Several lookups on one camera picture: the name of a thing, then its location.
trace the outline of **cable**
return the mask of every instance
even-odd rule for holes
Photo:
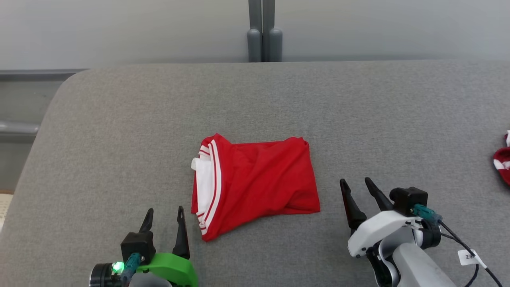
[[[455,237],[453,237],[451,235],[447,235],[446,233],[442,233],[442,232],[441,232],[441,235],[446,237],[446,238],[449,238],[449,239],[451,239],[451,240],[453,240],[453,241],[455,241],[455,242],[457,242],[459,244],[461,243],[460,241],[458,241]]]
[[[140,266],[142,261],[142,255],[140,255],[140,253],[132,253],[129,256],[124,265],[124,271],[120,273],[120,281],[122,283],[122,287],[129,286],[131,278],[133,277],[134,273],[136,273],[136,269]]]
[[[496,284],[498,284],[499,287],[503,287],[503,285],[501,284],[501,282],[498,280],[498,278],[494,275],[494,273],[492,273],[492,271],[487,267],[487,265],[485,265],[481,259],[480,259],[480,256],[476,256],[476,254],[471,250],[471,248],[465,244],[458,236],[457,234],[455,234],[448,226],[446,226],[446,224],[444,224],[444,222],[442,220],[438,220],[438,223],[443,226],[450,234],[452,237],[454,237],[455,241],[457,241],[460,245],[462,245],[468,252],[469,254],[471,254],[471,256],[473,256],[473,258],[475,258],[479,263],[480,265],[482,265],[482,267],[487,271],[487,273],[492,277],[492,279],[494,280],[494,282],[496,282]]]
[[[471,280],[469,280],[469,282],[464,287],[469,287],[469,286],[471,286],[471,284],[473,284],[473,282],[475,281],[476,277],[478,276],[478,270],[479,269],[480,269],[480,264],[477,264],[476,268],[475,268],[475,274],[473,274],[473,277],[471,277]]]
[[[455,242],[457,242],[457,243],[459,243],[459,244],[461,243],[460,241],[458,241],[458,240],[457,240],[455,237],[453,237],[453,236],[447,235],[447,234],[442,233],[442,232],[441,232],[441,235],[442,235],[442,236],[444,236],[444,237],[446,237],[446,238],[449,238],[449,239],[451,239],[451,240],[453,240],[453,241],[455,241]],[[464,287],[469,287],[469,286],[471,286],[471,284],[473,284],[473,282],[475,281],[476,277],[478,276],[478,270],[479,270],[479,269],[480,269],[480,265],[479,265],[479,264],[476,264],[475,273],[473,274],[473,277],[471,277],[471,279],[469,280],[469,282],[468,282],[468,283],[466,284],[466,286],[464,286]]]

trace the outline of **white label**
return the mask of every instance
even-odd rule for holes
[[[473,253],[476,255],[476,257],[478,257],[478,254],[476,254],[476,251],[474,251],[473,249],[471,249],[471,251],[473,251]],[[476,258],[473,257],[473,255],[471,255],[471,253],[469,253],[469,251],[467,251],[466,249],[459,250],[457,253],[458,253],[458,258],[461,260],[462,266],[479,263],[478,260],[476,260]]]
[[[193,158],[193,160],[191,161],[191,169],[194,171],[196,171],[196,160],[197,159],[198,158]]]

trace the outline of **folded red t-shirt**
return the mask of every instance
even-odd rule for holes
[[[202,141],[191,212],[210,241],[262,216],[320,211],[308,142],[232,144],[219,134]]]

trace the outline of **teal connector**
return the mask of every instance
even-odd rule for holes
[[[142,255],[140,253],[132,253],[124,264],[124,271],[120,273],[120,281],[122,286],[128,286],[131,278],[136,272],[136,269],[142,263]]]
[[[429,222],[437,223],[439,220],[442,220],[443,217],[440,214],[437,214],[432,209],[426,207],[425,205],[415,204],[413,208],[413,214],[419,216]]]

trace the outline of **gray couch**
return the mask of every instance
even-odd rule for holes
[[[93,69],[55,95],[0,234],[5,285],[86,285],[99,262],[155,210],[155,246],[171,252],[187,212],[201,285],[375,286],[349,256],[340,178],[360,208],[364,185],[416,186],[429,206],[510,283],[510,188],[492,155],[510,128],[510,63],[385,61],[148,64]],[[246,224],[204,243],[189,214],[200,141],[310,143],[322,211]],[[457,285],[474,267],[443,239],[426,252]],[[475,285],[494,285],[480,271]]]

